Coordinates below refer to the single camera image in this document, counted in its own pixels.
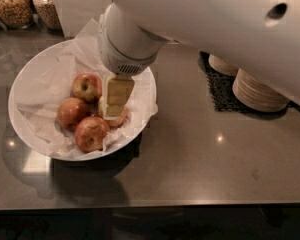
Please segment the white gripper with vents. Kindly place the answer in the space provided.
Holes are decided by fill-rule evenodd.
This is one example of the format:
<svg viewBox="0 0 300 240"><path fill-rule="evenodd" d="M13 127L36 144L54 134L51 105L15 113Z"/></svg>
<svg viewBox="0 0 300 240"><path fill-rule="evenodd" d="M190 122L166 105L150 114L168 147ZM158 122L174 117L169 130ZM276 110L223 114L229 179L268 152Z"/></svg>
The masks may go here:
<svg viewBox="0 0 300 240"><path fill-rule="evenodd" d="M151 65L159 51L159 37L139 27L126 15L101 15L98 53L112 73L102 85L100 109L107 120L118 118L129 100L138 75Z"/></svg>

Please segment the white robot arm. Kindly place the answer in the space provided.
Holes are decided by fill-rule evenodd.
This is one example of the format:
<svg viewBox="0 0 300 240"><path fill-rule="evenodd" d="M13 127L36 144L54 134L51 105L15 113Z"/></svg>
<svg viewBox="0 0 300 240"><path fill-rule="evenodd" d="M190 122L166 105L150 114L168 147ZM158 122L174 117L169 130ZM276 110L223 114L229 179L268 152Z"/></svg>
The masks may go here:
<svg viewBox="0 0 300 240"><path fill-rule="evenodd" d="M136 75L175 41L238 66L300 106L300 0L112 0L99 54Z"/></svg>

